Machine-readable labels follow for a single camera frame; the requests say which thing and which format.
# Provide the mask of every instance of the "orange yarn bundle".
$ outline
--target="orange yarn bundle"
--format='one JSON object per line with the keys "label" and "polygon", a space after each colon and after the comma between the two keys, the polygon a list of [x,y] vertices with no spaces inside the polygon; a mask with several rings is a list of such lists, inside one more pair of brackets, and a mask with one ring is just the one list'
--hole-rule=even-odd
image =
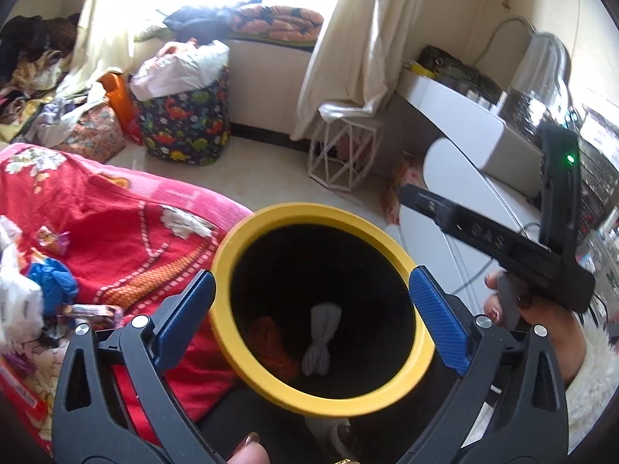
{"label": "orange yarn bundle", "polygon": [[282,336],[269,316],[259,317],[250,326],[247,345],[258,361],[283,382],[291,382],[299,375],[299,363],[284,351]]}

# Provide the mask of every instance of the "painted fingernail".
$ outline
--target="painted fingernail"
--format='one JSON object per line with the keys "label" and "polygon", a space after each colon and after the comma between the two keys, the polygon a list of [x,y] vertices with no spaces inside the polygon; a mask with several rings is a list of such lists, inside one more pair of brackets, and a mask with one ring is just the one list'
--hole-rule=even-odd
{"label": "painted fingernail", "polygon": [[235,455],[238,451],[240,451],[241,449],[245,448],[247,445],[249,445],[250,443],[260,443],[260,436],[258,435],[257,432],[250,432],[244,440],[242,440],[237,446],[236,449],[234,449],[234,452],[232,452],[232,455]]}
{"label": "painted fingernail", "polygon": [[524,309],[524,310],[529,309],[533,305],[533,297],[529,295],[519,296],[516,304],[521,309]]}
{"label": "painted fingernail", "polygon": [[494,324],[499,324],[499,321],[501,320],[499,311],[496,309],[490,309],[490,311],[488,312],[488,317]]}

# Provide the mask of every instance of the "dinosaur print bag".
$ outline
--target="dinosaur print bag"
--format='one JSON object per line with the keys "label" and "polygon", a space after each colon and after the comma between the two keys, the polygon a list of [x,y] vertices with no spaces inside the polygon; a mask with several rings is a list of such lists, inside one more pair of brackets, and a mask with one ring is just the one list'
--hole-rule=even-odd
{"label": "dinosaur print bag", "polygon": [[135,120],[153,157],[209,165],[230,138],[228,79],[224,67],[208,87],[173,96],[135,101]]}

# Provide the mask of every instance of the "metal screw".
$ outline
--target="metal screw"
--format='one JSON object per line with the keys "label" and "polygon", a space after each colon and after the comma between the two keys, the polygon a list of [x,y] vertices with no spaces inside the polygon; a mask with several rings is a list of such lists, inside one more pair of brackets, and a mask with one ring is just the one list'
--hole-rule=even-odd
{"label": "metal screw", "polygon": [[477,316],[477,318],[475,318],[475,324],[480,328],[488,329],[492,326],[492,321],[488,316]]}
{"label": "metal screw", "polygon": [[89,327],[86,323],[82,323],[77,328],[75,328],[75,334],[82,336],[83,334],[88,333],[90,329],[91,327]]}
{"label": "metal screw", "polygon": [[535,327],[533,328],[533,332],[537,336],[546,336],[548,334],[548,330],[545,327],[543,327],[541,324],[536,324]]}
{"label": "metal screw", "polygon": [[149,323],[149,317],[141,314],[140,316],[135,316],[131,320],[131,326],[134,328],[144,328]]}

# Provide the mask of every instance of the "candy wrapper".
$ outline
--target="candy wrapper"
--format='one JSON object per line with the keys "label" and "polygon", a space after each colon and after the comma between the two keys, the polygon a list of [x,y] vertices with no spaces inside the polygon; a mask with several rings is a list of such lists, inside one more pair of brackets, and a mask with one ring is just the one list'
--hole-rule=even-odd
{"label": "candy wrapper", "polygon": [[95,330],[109,330],[121,327],[125,313],[123,308],[117,305],[73,304],[65,305],[61,315],[87,321]]}
{"label": "candy wrapper", "polygon": [[46,226],[39,228],[36,233],[39,246],[52,251],[57,255],[64,255],[69,248],[69,232],[55,234]]}
{"label": "candy wrapper", "polygon": [[0,391],[16,410],[26,414],[31,421],[40,423],[47,415],[45,403],[22,383],[4,358],[0,358]]}
{"label": "candy wrapper", "polygon": [[36,364],[23,353],[8,353],[4,355],[4,359],[21,378],[26,375],[34,375],[36,372]]}

